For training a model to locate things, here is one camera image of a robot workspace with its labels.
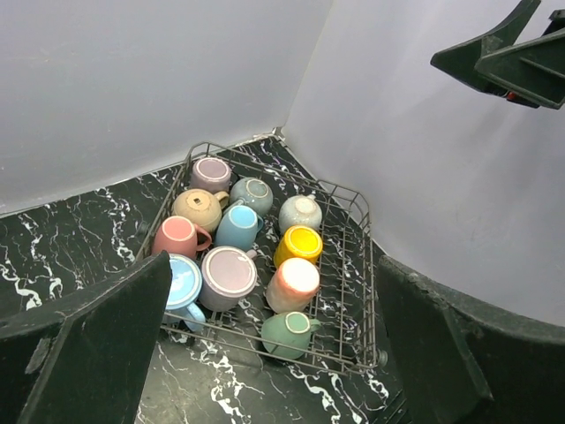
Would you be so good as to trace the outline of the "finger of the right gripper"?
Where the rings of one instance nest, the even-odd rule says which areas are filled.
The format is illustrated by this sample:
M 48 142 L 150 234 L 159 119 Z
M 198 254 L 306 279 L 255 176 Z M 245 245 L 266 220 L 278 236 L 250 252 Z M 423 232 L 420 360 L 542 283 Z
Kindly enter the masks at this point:
M 564 31 L 499 49 L 481 57 L 479 74 L 539 106 L 564 104 Z
M 433 54 L 430 64 L 471 88 L 495 88 L 475 66 L 479 59 L 497 50 L 511 47 L 523 32 L 540 0 L 522 0 L 497 26 L 466 42 Z

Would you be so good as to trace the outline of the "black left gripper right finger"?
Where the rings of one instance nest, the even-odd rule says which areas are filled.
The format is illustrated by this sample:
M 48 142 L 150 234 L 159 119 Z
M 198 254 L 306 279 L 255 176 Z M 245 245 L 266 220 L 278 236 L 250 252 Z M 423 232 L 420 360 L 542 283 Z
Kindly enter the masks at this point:
M 383 255 L 383 321 L 416 423 L 562 423 L 564 328 L 509 312 Z

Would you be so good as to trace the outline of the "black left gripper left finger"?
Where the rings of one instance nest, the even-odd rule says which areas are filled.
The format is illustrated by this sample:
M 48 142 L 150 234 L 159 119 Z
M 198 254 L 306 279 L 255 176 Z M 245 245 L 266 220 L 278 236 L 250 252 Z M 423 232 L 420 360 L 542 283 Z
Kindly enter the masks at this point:
M 1 320 L 3 423 L 133 423 L 172 271 L 162 252 Z

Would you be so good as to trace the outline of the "light blue ribbed mug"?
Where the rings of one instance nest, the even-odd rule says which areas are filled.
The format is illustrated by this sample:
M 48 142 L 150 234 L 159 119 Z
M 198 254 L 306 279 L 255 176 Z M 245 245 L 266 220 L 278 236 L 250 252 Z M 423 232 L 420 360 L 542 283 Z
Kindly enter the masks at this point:
M 181 254 L 170 254 L 169 265 L 172 279 L 165 312 L 182 316 L 191 331 L 200 332 L 206 322 L 196 304 L 203 285 L 201 271 L 194 260 Z

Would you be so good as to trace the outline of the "pink mug white interior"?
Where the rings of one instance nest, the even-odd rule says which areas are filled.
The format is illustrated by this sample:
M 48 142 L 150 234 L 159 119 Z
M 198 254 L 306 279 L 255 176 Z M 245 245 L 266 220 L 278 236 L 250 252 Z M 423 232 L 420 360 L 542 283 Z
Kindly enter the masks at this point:
M 166 251 L 195 260 L 198 252 L 206 250 L 211 244 L 211 235 L 196 223 L 183 216 L 170 216 L 156 232 L 151 254 Z

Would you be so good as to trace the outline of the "lilac mug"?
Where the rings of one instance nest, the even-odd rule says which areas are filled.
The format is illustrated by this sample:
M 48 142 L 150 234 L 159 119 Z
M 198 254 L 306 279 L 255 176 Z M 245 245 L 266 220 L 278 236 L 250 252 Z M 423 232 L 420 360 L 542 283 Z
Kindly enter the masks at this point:
M 211 249 L 201 263 L 203 284 L 200 304 L 212 312 L 234 308 L 257 283 L 256 256 L 255 250 L 244 252 L 233 246 Z

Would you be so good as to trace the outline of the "green teal mug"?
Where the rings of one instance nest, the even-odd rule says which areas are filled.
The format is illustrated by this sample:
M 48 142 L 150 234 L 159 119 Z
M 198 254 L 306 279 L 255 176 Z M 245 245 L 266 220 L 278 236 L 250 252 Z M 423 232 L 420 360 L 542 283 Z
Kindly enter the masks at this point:
M 297 360 L 305 355 L 311 336 L 321 328 L 321 322 L 301 312 L 275 314 L 262 325 L 260 335 L 266 351 L 285 360 Z

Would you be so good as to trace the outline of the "peach pink mug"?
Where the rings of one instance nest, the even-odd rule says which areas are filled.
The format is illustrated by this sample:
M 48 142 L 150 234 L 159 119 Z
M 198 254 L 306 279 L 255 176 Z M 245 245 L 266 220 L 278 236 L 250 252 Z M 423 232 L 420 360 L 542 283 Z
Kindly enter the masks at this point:
M 290 258 L 284 261 L 266 289 L 269 307 L 277 314 L 303 312 L 320 288 L 320 272 L 309 261 Z

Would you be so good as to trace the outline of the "tan glazed round mug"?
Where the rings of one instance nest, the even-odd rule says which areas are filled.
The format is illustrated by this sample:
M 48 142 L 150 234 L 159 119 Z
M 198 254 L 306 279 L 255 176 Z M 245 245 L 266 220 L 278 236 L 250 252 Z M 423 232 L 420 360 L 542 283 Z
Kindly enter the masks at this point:
M 179 194 L 172 208 L 175 216 L 183 216 L 205 231 L 214 232 L 222 220 L 222 211 L 229 205 L 230 195 L 220 191 L 189 189 Z

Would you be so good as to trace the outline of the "yellow mug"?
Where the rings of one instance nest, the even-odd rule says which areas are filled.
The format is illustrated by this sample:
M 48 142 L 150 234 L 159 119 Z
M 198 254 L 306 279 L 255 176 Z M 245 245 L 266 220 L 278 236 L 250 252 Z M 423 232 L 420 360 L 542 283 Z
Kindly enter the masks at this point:
M 320 234 L 305 225 L 293 225 L 282 236 L 275 249 L 274 265 L 280 265 L 291 258 L 300 258 L 316 265 L 323 250 Z

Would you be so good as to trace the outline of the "blue mug white interior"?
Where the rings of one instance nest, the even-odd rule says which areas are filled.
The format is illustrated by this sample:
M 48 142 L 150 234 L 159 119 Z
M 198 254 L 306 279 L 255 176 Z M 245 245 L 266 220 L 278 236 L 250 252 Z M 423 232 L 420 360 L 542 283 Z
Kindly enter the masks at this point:
M 215 246 L 233 246 L 243 251 L 252 249 L 264 221 L 246 205 L 230 207 L 224 214 L 215 234 Z

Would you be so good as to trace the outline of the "white speckled ceramic mug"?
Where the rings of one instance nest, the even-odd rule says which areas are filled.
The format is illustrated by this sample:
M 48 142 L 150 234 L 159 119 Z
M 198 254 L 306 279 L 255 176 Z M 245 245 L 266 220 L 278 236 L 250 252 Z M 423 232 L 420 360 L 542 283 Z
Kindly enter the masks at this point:
M 295 195 L 286 200 L 279 211 L 279 232 L 283 235 L 291 226 L 303 225 L 317 231 L 322 222 L 322 210 L 315 195 Z

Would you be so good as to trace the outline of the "lavender textured mug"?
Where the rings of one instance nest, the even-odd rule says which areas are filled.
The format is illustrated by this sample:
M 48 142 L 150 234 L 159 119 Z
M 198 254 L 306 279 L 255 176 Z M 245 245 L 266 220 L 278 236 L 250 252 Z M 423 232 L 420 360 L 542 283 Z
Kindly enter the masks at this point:
M 228 192 L 230 179 L 231 168 L 223 159 L 203 157 L 192 167 L 190 187 L 210 193 Z

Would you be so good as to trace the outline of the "grey mug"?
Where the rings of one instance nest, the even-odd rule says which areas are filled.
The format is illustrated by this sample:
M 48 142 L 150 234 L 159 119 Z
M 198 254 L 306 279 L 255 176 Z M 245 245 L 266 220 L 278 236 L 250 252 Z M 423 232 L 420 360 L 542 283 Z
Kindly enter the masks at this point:
M 258 178 L 242 178 L 230 190 L 230 205 L 245 205 L 265 217 L 273 205 L 270 186 Z

